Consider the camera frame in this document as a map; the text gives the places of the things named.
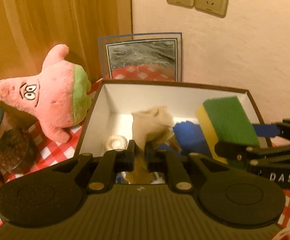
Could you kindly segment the beige small sock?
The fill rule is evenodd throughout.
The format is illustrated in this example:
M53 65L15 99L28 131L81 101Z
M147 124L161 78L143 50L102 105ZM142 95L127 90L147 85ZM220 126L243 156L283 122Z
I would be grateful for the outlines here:
M133 141L135 147L134 170L128 172L126 180L131 184L149 184L153 174L148 171L145 160L145 145L151 142L159 146L174 136L174 119L165 106L155 106L144 111L132 113Z

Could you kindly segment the blue cloth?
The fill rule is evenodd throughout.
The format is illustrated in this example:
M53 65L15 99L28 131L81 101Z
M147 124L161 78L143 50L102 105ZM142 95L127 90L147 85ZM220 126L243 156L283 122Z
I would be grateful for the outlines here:
M175 152L177 156L183 157L190 153L200 153L212 157L200 125L190 121L178 122L172 129L182 148L180 154Z

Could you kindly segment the green yellow sponge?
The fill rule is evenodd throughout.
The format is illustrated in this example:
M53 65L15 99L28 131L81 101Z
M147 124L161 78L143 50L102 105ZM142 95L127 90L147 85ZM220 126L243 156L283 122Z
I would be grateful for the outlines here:
M195 110L212 158L224 164L243 169L237 159L221 157L214 147L217 142L229 142L247 146L259 146L257 134L236 96L208 99Z

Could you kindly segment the striped blue grey sock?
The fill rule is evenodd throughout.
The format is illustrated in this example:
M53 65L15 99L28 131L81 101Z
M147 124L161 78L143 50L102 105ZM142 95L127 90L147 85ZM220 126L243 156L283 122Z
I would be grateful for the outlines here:
M181 153L182 148L179 145L175 133L171 130L163 132L156 139L152 141L153 148L156 150L167 150Z

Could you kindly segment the brown cardboard box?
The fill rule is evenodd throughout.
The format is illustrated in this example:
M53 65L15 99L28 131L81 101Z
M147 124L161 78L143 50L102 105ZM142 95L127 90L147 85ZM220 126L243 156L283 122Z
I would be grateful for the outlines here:
M180 82L102 81L96 92L75 154L91 153L100 157L112 135L133 138L133 113L162 106L174 123L197 123L195 110L208 99L236 96L253 124L264 121L249 91Z

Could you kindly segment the red white checkered tablecloth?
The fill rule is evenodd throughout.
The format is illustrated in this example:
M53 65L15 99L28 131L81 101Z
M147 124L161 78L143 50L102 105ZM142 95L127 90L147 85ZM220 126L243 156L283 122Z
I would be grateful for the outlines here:
M93 85L92 91L95 95L101 83L102 81L98 81ZM40 170L72 157L82 133L82 125L71 128L70 133L72 134L72 139L66 144L60 144L48 140L42 134L39 124L34 124L30 127L29 134L32 136L39 149L36 164L33 166L32 171Z

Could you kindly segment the pink starfish plush toy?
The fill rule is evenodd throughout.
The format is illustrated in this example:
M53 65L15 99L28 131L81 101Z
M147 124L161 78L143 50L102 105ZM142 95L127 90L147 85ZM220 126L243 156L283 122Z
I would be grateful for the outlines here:
M0 80L0 101L37 118L43 133L66 143L66 128L82 122L92 103L91 82L84 68L67 61L69 48L57 44L38 75Z

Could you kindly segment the framed grey picture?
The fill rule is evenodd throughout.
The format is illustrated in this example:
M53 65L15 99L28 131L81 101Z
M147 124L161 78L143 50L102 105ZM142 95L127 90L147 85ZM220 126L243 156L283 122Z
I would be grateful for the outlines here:
M181 32L125 34L99 38L103 78L181 82L182 38Z

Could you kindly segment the glass jar with dark lid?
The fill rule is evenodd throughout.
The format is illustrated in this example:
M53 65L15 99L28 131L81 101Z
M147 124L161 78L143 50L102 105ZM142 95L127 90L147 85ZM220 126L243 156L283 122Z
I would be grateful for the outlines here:
M26 173L34 165L37 152L31 135L13 124L0 106L0 170Z

